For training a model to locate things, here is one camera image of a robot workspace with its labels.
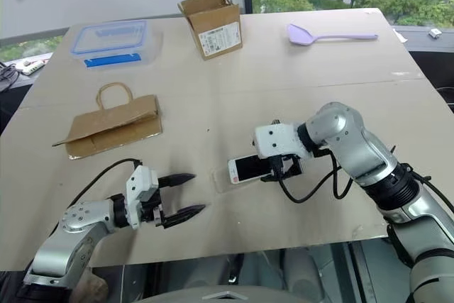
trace box label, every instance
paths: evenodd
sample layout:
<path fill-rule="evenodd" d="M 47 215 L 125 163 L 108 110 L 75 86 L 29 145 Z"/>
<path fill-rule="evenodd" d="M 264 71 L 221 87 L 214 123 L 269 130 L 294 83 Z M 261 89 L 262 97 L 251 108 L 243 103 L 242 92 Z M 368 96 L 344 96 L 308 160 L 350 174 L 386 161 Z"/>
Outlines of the box label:
<path fill-rule="evenodd" d="M 241 43 L 239 22 L 220 26 L 199 34 L 201 48 L 206 57 Z"/>

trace table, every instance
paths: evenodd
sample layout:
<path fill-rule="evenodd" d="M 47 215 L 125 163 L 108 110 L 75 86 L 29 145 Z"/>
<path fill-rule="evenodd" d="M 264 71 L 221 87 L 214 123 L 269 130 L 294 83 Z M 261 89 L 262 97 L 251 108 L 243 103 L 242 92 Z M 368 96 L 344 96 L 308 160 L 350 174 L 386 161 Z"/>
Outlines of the table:
<path fill-rule="evenodd" d="M 313 34 L 377 33 L 377 41 L 289 44 L 286 25 Z M 149 65 L 86 70 L 69 50 L 71 28 L 0 139 L 0 269 L 26 266 L 76 193 L 107 165 L 143 160 L 159 176 L 193 172 L 194 180 L 163 191 L 165 210 L 205 203 L 199 215 L 162 230 L 143 224 L 105 238 L 92 265 L 146 263 L 375 238 L 386 234 L 375 205 L 357 186 L 342 201 L 331 183 L 305 204 L 293 204 L 277 184 L 234 187 L 227 160 L 253 154 L 253 129 L 272 119 L 302 122 L 328 101 L 355 107 L 370 131 L 396 155 L 454 199 L 449 152 L 453 116 L 377 9 L 271 13 L 241 17 L 244 47 L 203 61 L 183 18 L 150 21 L 162 47 Z M 156 94 L 160 136 L 81 160 L 50 147 L 72 118 L 96 110 L 101 85 L 125 82 L 136 97 Z M 126 100 L 106 91 L 107 106 Z M 288 180 L 301 197 L 331 169 L 329 160 L 304 164 Z M 131 166 L 104 177 L 85 199 L 124 192 Z M 340 177 L 345 184 L 346 176 Z"/>

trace phone screen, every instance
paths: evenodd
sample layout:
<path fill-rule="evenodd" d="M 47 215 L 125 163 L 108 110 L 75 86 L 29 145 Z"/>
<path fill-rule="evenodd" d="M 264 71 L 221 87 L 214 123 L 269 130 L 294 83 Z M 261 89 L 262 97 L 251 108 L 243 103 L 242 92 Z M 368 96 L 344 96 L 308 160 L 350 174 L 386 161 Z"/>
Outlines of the phone screen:
<path fill-rule="evenodd" d="M 240 181 L 271 173 L 270 161 L 268 159 L 259 159 L 256 155 L 237 159 L 235 164 Z"/>

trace container lid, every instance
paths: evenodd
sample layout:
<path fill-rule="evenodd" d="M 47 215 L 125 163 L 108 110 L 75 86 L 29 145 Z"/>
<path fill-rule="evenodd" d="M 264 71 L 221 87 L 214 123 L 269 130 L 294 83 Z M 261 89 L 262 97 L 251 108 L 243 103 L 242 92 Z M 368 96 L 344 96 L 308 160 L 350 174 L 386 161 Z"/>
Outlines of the container lid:
<path fill-rule="evenodd" d="M 84 27 L 76 38 L 71 53 L 99 53 L 143 45 L 146 21 L 116 21 Z"/>

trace black cable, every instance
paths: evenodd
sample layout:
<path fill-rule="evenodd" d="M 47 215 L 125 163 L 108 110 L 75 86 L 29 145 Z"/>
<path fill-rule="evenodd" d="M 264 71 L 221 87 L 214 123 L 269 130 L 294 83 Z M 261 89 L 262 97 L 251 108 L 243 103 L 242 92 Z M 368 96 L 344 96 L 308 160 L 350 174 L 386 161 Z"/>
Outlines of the black cable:
<path fill-rule="evenodd" d="M 435 187 L 429 180 L 431 177 L 422 177 L 418 173 L 416 173 L 414 170 L 410 171 L 410 174 L 413 175 L 413 177 L 425 184 L 428 188 L 432 189 L 432 191 L 437 194 L 440 199 L 445 203 L 445 205 L 451 210 L 451 212 L 454 213 L 454 205 L 449 201 L 447 197 L 437 188 Z"/>
<path fill-rule="evenodd" d="M 126 158 L 126 159 L 122 159 L 122 160 L 119 160 L 117 162 L 114 162 L 112 165 L 104 168 L 104 170 L 102 172 L 100 172 L 87 186 L 85 186 L 85 188 L 79 192 L 79 194 L 71 201 L 71 204 L 67 207 L 68 209 L 76 204 L 79 199 L 82 197 L 82 195 L 84 195 L 85 193 L 87 193 L 87 191 L 104 175 L 106 174 L 109 170 L 111 170 L 112 168 L 114 168 L 115 166 L 117 165 L 120 165 L 121 163 L 125 163 L 125 162 L 133 162 L 134 163 L 134 169 L 137 168 L 137 166 L 139 165 L 142 165 L 142 161 L 138 160 L 138 159 L 134 159 L 134 158 Z M 55 230 L 57 229 L 58 227 L 58 223 L 57 225 L 55 225 L 54 229 L 52 230 L 52 232 L 50 232 L 50 235 L 53 235 L 53 233 L 55 232 Z"/>
<path fill-rule="evenodd" d="M 285 193 L 285 195 L 287 196 L 287 198 L 289 198 L 292 202 L 294 202 L 295 204 L 302 204 L 303 202 L 306 202 L 307 200 L 309 200 L 319 189 L 320 187 L 325 183 L 325 181 L 327 179 L 330 178 L 331 175 L 333 175 L 335 172 L 337 172 L 338 170 L 340 170 L 342 167 L 341 166 L 338 166 L 336 169 L 334 170 L 331 170 L 327 175 L 325 175 L 321 180 L 320 182 L 314 187 L 313 190 L 310 191 L 310 193 L 308 195 L 306 195 L 305 197 L 302 197 L 301 199 L 297 199 L 295 197 L 293 197 L 289 190 L 287 189 L 287 187 L 285 186 L 284 182 L 282 181 L 282 179 L 278 179 L 278 182 L 279 182 L 279 185 L 281 186 L 282 188 L 282 191 Z"/>
<path fill-rule="evenodd" d="M 20 72 L 16 69 L 15 64 L 11 64 L 7 67 L 0 68 L 0 84 L 3 81 L 6 81 L 8 85 L 3 89 L 0 89 L 0 93 L 7 91 L 11 86 L 16 83 L 19 78 Z"/>
<path fill-rule="evenodd" d="M 328 154 L 331 156 L 331 162 L 333 164 L 333 195 L 337 200 L 342 200 L 345 198 L 352 187 L 353 179 L 350 178 L 347 182 L 347 186 L 343 190 L 342 194 L 338 192 L 338 169 L 341 169 L 341 166 L 338 167 L 338 162 L 332 151 L 328 150 Z"/>

